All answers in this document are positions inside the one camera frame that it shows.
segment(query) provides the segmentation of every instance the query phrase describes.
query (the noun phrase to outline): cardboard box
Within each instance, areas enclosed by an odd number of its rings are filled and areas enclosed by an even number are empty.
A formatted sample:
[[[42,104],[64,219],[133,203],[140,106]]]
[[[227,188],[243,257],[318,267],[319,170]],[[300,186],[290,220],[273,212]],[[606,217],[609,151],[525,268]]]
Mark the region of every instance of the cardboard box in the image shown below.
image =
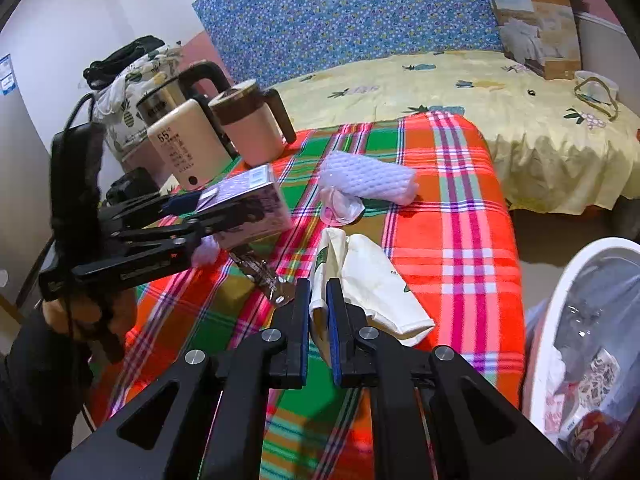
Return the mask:
[[[213,233],[231,249],[292,227],[291,213],[269,164],[244,171],[203,190],[196,208],[217,220]]]
[[[580,44],[569,0],[489,0],[504,55],[545,79],[573,79]]]

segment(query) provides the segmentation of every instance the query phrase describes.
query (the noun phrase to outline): metal screw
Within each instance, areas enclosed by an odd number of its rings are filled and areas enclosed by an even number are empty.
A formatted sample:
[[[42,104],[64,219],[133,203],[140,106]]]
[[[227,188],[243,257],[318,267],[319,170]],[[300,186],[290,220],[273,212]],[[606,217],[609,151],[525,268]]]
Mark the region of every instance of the metal screw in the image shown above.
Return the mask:
[[[377,328],[372,326],[363,326],[359,331],[360,337],[363,339],[375,339],[380,335]]]
[[[281,336],[282,332],[280,332],[280,330],[278,330],[277,328],[268,328],[267,330],[262,331],[262,339],[267,343],[271,341],[277,341]]]
[[[190,365],[197,365],[204,361],[206,357],[205,353],[202,350],[189,350],[185,356],[184,360],[187,361]]]
[[[443,345],[436,348],[435,354],[436,357],[441,361],[451,361],[453,359],[453,356],[455,355],[455,352],[450,346]]]

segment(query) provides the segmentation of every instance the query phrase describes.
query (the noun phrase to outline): pineapple print bag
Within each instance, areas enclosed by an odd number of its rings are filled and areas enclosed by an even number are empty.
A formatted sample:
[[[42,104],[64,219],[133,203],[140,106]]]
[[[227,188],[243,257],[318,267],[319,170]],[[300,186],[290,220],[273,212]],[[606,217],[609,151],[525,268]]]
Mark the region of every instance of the pineapple print bag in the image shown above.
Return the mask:
[[[177,73],[181,49],[180,45],[163,45],[145,54],[98,93],[95,119],[106,126],[107,145],[118,161],[145,139],[146,124],[136,103]]]

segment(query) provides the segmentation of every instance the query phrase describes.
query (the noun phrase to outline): kettle handle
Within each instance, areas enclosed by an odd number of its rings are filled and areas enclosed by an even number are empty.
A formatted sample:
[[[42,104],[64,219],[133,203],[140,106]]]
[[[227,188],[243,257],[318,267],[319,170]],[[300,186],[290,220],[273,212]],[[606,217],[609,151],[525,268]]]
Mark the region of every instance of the kettle handle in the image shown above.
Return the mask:
[[[201,61],[194,63],[187,69],[183,70],[178,76],[180,88],[182,89],[182,93],[185,97],[193,97],[193,90],[191,90],[191,86],[201,79],[208,79],[211,81],[216,87],[216,90],[220,93],[231,88],[229,81],[226,79],[225,73],[222,72],[222,69],[218,65],[213,61]]]
[[[287,110],[282,103],[282,99],[280,98],[278,91],[275,88],[269,88],[262,92],[262,97],[264,97],[264,101],[269,105],[271,113],[276,119],[287,144],[296,142],[296,131],[293,129],[291,119],[289,119],[289,114],[287,114]]]

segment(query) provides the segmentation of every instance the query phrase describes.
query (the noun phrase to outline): beige appliance box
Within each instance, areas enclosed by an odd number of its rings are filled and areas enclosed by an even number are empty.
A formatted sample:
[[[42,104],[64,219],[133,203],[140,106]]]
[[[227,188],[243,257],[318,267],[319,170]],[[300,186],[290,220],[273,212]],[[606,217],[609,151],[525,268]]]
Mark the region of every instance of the beige appliance box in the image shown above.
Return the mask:
[[[582,68],[569,0],[489,0],[504,55],[545,79],[573,79]]]

